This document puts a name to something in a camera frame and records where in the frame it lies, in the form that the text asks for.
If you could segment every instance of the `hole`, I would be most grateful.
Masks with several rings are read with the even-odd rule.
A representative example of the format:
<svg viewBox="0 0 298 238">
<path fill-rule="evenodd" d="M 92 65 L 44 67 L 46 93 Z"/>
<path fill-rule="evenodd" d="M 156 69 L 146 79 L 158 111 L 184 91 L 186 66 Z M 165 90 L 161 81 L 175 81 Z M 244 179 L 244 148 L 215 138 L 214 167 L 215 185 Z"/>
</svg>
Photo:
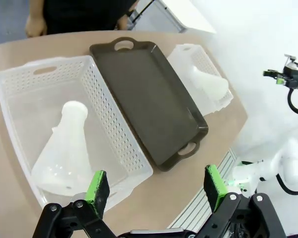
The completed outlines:
<svg viewBox="0 0 298 238">
<path fill-rule="evenodd" d="M 134 47 L 134 43 L 132 43 L 131 41 L 121 41 L 115 44 L 114 49 L 116 51 L 131 50 L 133 47 Z"/>
<path fill-rule="evenodd" d="M 43 74 L 53 72 L 57 69 L 57 67 L 47 67 L 47 68 L 40 68 L 33 72 L 34 75 Z"/>
<path fill-rule="evenodd" d="M 237 218 L 238 220 L 243 220 L 243 219 L 244 219 L 244 215 L 238 215 L 236 218 Z"/>
<path fill-rule="evenodd" d="M 184 148 L 179 150 L 178 154 L 179 155 L 186 155 L 186 154 L 192 152 L 195 147 L 196 147 L 196 143 L 190 142 L 189 144 L 187 144 L 187 146 L 185 146 Z"/>
</svg>

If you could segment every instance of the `white plastic basket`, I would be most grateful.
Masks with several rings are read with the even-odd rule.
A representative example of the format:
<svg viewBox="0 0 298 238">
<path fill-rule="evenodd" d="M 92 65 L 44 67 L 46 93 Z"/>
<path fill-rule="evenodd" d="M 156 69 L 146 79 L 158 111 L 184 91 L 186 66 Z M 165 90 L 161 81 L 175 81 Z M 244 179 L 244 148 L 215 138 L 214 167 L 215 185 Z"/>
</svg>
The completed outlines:
<svg viewBox="0 0 298 238">
<path fill-rule="evenodd" d="M 44 59 L 0 72 L 0 104 L 5 124 L 23 172 L 42 207 L 49 202 L 64 206 L 71 199 L 41 190 L 31 179 L 31 169 L 52 128 L 59 123 L 64 103 L 71 100 L 88 108 L 84 126 L 87 150 L 92 169 L 107 172 L 108 210 L 149 178 L 152 167 L 92 57 Z"/>
<path fill-rule="evenodd" d="M 201 89 L 197 90 L 190 79 L 186 77 L 187 65 L 194 65 L 202 72 L 221 77 L 202 46 L 193 44 L 177 45 L 169 55 L 168 61 L 178 74 L 203 116 L 225 108 L 233 99 L 232 93 L 228 90 L 220 100 L 212 101 Z"/>
</svg>

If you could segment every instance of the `conical flask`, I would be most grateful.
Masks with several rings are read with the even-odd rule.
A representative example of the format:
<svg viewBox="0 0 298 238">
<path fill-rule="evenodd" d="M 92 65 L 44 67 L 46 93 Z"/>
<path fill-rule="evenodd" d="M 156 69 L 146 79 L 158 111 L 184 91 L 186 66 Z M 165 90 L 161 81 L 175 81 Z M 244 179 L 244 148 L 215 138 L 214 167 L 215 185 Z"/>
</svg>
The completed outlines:
<svg viewBox="0 0 298 238">
<path fill-rule="evenodd" d="M 38 187 L 64 196 L 87 191 L 93 177 L 84 134 L 87 114 L 80 102 L 64 104 L 61 121 L 31 171 Z"/>
</svg>

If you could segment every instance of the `white wall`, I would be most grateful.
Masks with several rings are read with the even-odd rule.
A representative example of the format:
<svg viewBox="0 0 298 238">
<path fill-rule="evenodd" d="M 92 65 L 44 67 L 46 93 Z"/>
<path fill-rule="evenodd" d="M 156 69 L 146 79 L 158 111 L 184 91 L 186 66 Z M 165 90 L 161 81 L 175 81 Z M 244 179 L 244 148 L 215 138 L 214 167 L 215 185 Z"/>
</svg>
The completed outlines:
<svg viewBox="0 0 298 238">
<path fill-rule="evenodd" d="M 298 115 L 287 105 L 287 88 L 262 76 L 269 68 L 282 70 L 284 53 L 298 58 L 298 0 L 192 2 L 217 31 L 202 34 L 203 39 L 249 116 L 234 145 L 237 155 L 265 157 L 290 135 L 298 138 Z M 293 99 L 298 106 L 298 95 Z M 298 233 L 298 197 L 285 195 L 276 181 L 261 184 L 260 190 L 272 198 L 286 232 Z"/>
</svg>

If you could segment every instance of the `bolt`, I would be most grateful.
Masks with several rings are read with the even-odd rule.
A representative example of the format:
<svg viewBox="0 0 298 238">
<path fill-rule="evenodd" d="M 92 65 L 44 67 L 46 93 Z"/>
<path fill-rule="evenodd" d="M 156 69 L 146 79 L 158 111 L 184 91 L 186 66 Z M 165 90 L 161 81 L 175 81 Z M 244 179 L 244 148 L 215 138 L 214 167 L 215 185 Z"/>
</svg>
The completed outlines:
<svg viewBox="0 0 298 238">
<path fill-rule="evenodd" d="M 231 200 L 235 200 L 236 199 L 236 195 L 234 195 L 234 194 L 231 194 L 229 197 L 230 197 Z"/>
<path fill-rule="evenodd" d="M 259 201 L 259 202 L 263 201 L 263 197 L 262 196 L 257 196 L 256 198 L 257 198 L 257 201 Z"/>
<path fill-rule="evenodd" d="M 52 211 L 52 212 L 54 212 L 54 211 L 56 211 L 56 210 L 57 210 L 57 206 L 53 205 L 53 206 L 51 206 L 51 208 L 50 208 L 50 209 L 51 209 L 51 211 Z"/>
<path fill-rule="evenodd" d="M 78 202 L 77 204 L 76 204 L 76 207 L 78 207 L 78 208 L 81 208 L 83 206 L 83 203 L 82 202 Z"/>
</svg>

